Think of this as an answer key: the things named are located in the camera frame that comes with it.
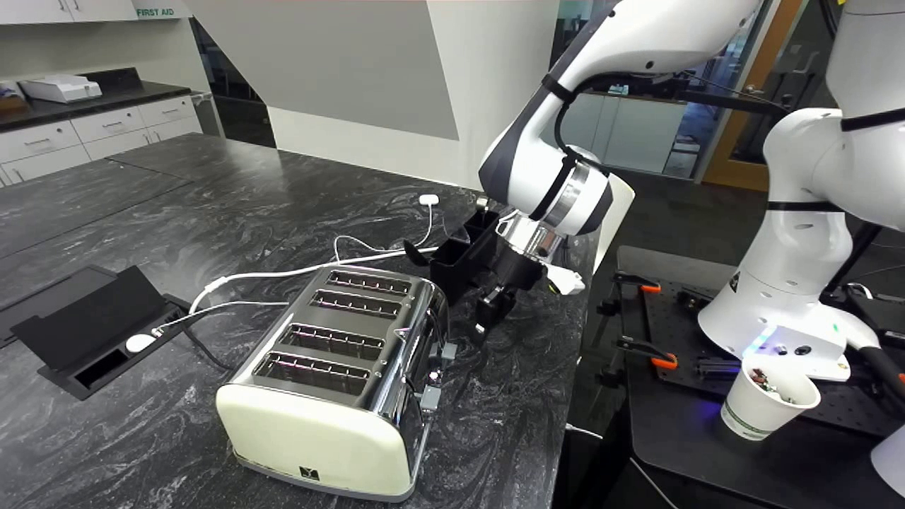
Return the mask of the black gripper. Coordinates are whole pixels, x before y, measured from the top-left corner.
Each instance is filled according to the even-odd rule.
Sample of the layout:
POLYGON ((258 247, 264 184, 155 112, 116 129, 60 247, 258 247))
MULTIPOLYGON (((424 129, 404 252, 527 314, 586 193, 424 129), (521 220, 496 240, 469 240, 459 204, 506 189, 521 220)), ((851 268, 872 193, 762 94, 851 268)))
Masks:
POLYGON ((514 309, 521 292, 528 292, 548 275, 544 266, 561 247, 561 237, 541 228, 528 247, 519 252, 503 235, 487 228, 479 244, 479 302, 472 312, 472 340, 483 341, 489 330, 514 309))

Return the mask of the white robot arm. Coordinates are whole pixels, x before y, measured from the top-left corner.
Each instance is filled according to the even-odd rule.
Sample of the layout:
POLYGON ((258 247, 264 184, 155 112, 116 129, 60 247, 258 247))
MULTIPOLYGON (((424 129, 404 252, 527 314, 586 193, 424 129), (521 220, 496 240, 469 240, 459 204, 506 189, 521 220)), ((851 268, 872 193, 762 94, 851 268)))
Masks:
MULTIPOLYGON (((765 0, 615 0, 545 70, 479 163, 483 193, 554 237, 595 232, 615 213, 615 174, 565 145, 558 122, 598 78, 681 75, 750 25, 765 0)), ((905 224, 905 0, 842 0, 827 104, 783 112, 765 135, 762 224, 741 264, 700 312, 700 330, 746 361, 773 355, 842 382, 865 361, 892 371, 876 334, 824 300, 854 254, 851 220, 905 224)))

